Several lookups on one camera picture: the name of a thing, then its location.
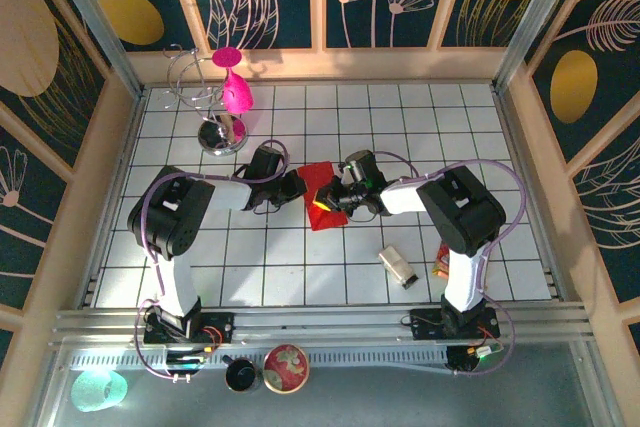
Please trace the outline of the red cloth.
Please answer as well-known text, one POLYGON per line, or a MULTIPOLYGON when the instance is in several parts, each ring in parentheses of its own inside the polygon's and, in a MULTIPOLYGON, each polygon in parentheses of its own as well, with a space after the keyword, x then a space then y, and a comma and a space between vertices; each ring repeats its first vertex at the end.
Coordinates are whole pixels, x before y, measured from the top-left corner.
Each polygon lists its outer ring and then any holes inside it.
POLYGON ((313 203, 318 189, 326 185, 334 175, 332 163, 323 161, 307 164, 299 167, 297 172, 307 186, 304 204, 311 230, 321 231, 345 226, 348 223, 345 213, 327 211, 313 203))

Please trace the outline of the pink wine glass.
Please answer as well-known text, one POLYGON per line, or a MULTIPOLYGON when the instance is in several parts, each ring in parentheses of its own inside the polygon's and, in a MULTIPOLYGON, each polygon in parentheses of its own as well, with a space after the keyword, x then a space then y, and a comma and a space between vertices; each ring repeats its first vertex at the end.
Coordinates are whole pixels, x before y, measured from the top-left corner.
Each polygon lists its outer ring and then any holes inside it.
POLYGON ((247 81, 234 72, 234 67, 242 60, 242 53, 235 47, 217 49, 212 55, 212 62, 226 70, 223 84, 222 102, 226 110, 233 115, 242 115, 254 106, 254 99, 247 81))

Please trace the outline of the small beige box device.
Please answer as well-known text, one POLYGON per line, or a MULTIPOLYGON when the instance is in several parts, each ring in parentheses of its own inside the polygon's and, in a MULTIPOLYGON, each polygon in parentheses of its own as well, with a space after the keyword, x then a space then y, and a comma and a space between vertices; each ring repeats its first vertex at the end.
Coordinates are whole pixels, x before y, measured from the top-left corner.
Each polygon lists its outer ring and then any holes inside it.
POLYGON ((403 289, 409 289, 418 276, 413 267, 402 257, 394 246, 387 246, 378 253, 378 259, 387 273, 403 289))

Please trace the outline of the colourful fruit candy bag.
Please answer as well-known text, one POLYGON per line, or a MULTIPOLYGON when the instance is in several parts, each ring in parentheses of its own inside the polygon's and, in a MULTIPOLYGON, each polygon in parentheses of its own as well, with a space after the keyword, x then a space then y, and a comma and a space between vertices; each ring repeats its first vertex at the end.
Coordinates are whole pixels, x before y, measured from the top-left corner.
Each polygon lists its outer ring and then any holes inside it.
POLYGON ((434 275, 444 279, 449 277, 449 257, 449 247, 441 242, 432 268, 434 275))

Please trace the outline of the red round patterned tin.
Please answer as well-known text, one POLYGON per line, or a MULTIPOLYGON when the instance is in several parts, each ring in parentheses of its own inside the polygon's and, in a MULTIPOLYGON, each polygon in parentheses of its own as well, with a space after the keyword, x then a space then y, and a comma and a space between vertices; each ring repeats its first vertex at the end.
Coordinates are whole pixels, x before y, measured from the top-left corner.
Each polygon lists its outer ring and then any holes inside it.
POLYGON ((271 349, 263 361, 266 387, 276 394, 292 394, 308 381, 310 361, 304 350, 293 344, 271 349))

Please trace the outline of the black mug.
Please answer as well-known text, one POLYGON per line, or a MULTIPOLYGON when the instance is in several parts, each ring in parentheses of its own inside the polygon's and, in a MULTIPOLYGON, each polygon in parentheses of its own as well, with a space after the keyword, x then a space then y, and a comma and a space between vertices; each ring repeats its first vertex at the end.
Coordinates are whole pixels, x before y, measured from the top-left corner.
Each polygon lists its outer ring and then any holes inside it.
POLYGON ((244 393, 258 387, 262 373, 251 360, 223 355, 222 362, 226 366, 225 383, 231 391, 244 393))

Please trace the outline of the small electronics module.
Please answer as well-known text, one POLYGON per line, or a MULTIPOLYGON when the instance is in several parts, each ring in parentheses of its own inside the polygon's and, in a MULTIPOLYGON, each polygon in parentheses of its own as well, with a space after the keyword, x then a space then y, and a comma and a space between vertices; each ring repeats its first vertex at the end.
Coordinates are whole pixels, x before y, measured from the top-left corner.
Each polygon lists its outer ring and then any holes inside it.
POLYGON ((166 351, 164 366, 168 373, 194 374, 209 361, 210 349, 205 348, 169 348, 166 351))
POLYGON ((500 363, 497 363, 493 367, 488 367, 487 360, 503 350, 504 348, 498 343, 479 346, 448 346, 445 366, 454 375, 468 377, 487 375, 500 366, 500 363))

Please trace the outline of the teal plastic cup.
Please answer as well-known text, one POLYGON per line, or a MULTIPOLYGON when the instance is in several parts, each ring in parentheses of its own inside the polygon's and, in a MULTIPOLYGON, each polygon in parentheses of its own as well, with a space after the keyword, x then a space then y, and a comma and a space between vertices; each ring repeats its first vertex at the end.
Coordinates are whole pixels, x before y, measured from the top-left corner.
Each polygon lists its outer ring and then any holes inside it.
POLYGON ((115 371, 82 372, 71 387, 71 402, 80 412, 90 413, 119 405, 128 393, 128 383, 115 371))

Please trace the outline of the aluminium mounting rail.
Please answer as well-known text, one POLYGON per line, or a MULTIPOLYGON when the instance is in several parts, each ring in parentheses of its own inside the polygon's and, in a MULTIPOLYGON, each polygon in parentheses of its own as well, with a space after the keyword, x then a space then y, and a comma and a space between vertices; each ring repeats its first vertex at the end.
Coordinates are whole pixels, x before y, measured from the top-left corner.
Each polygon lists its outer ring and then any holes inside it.
MULTIPOLYGON (((418 305, 338 307, 232 307, 231 347, 391 346, 415 341, 410 311, 418 305)), ((133 343, 134 309, 85 309, 56 315, 50 344, 133 343)), ((579 302, 506 302, 487 308, 474 322, 503 344, 593 341, 587 312, 579 302)))

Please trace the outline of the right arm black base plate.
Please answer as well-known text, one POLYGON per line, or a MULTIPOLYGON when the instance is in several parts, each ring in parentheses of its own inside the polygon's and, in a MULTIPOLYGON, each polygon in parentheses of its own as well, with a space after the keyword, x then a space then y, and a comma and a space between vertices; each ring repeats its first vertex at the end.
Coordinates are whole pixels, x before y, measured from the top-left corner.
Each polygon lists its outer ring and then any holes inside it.
POLYGON ((456 333, 445 328, 440 309, 412 309, 409 311, 409 327, 414 340, 482 340, 484 332, 496 338, 501 336, 493 308, 486 308, 456 333))

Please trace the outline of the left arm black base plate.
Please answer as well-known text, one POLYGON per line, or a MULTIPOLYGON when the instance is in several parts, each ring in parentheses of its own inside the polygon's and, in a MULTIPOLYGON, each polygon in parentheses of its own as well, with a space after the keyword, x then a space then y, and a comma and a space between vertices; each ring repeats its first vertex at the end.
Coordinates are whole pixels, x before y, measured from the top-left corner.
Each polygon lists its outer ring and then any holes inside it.
POLYGON ((191 325, 190 337, 179 335, 175 329, 162 324, 155 313, 144 318, 146 327, 143 333, 145 344, 211 344, 222 342, 228 344, 232 340, 234 330, 234 314, 231 312, 200 313, 191 325))

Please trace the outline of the aluminium frame post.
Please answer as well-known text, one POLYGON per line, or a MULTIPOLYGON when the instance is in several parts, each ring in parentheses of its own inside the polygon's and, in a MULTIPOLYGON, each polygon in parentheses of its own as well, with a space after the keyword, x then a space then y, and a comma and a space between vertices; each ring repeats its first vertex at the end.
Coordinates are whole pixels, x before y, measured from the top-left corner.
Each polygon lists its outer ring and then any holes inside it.
POLYGON ((97 0, 73 0, 79 12, 86 20, 100 47, 106 54, 115 73, 125 85, 134 100, 142 97, 142 89, 127 53, 112 29, 110 22, 97 0))
POLYGON ((503 96, 558 0, 531 0, 493 79, 493 93, 503 96))

